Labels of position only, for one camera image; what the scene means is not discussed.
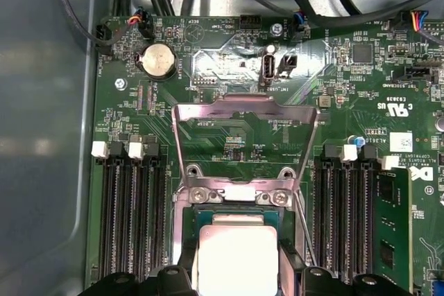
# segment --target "chip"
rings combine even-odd
[[[381,175],[379,177],[379,195],[387,202],[395,201],[394,183],[391,177]]]
[[[330,96],[322,95],[318,97],[318,105],[319,107],[331,107],[332,106],[332,98]]]
[[[394,253],[395,253],[393,247],[387,244],[386,242],[381,241],[379,245],[379,253],[381,254],[382,263],[388,268],[393,269]]]
[[[372,44],[353,44],[353,62],[373,62]]]

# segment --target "white connector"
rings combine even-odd
[[[109,155],[108,144],[106,141],[93,141],[91,155],[99,159],[107,159]]]
[[[344,145],[339,155],[342,162],[356,161],[358,159],[358,150],[356,145]]]
[[[143,159],[144,158],[144,145],[142,142],[130,142],[128,148],[128,156],[131,159]]]
[[[379,159],[382,170],[391,170],[400,167],[400,157],[396,155],[387,155]]]

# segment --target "mounting hole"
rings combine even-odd
[[[167,270],[166,273],[169,274],[169,275],[176,275],[176,274],[179,273],[179,270],[176,270],[175,268],[172,268],[170,270]]]
[[[116,279],[116,283],[117,284],[125,284],[126,282],[130,281],[130,279],[124,275],[122,275],[121,277],[118,277]]]

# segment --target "sticker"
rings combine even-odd
[[[412,153],[413,135],[409,132],[391,132],[390,151],[392,153]]]

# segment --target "screw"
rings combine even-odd
[[[279,191],[274,194],[273,199],[276,204],[283,206],[287,203],[289,197],[285,192]]]
[[[126,80],[122,79],[122,78],[118,78],[116,80],[116,82],[114,82],[114,86],[116,86],[116,89],[119,90],[119,91],[125,90],[126,89],[126,85],[127,85]]]
[[[191,195],[193,196],[194,201],[199,204],[207,201],[207,195],[202,189],[194,189],[191,192]]]
[[[376,280],[373,279],[372,277],[363,277],[363,278],[362,278],[362,281],[363,281],[365,284],[369,284],[369,285],[371,285],[371,286],[374,286],[374,285],[376,284]]]
[[[284,33],[284,27],[282,24],[273,24],[270,28],[270,33],[275,37],[279,37]]]
[[[320,270],[319,268],[312,268],[310,270],[310,273],[312,273],[313,275],[316,275],[317,277],[321,276],[323,274],[323,271]]]
[[[122,277],[118,277],[116,279],[116,283],[117,284],[125,284],[126,282],[130,281],[129,278],[122,276]]]

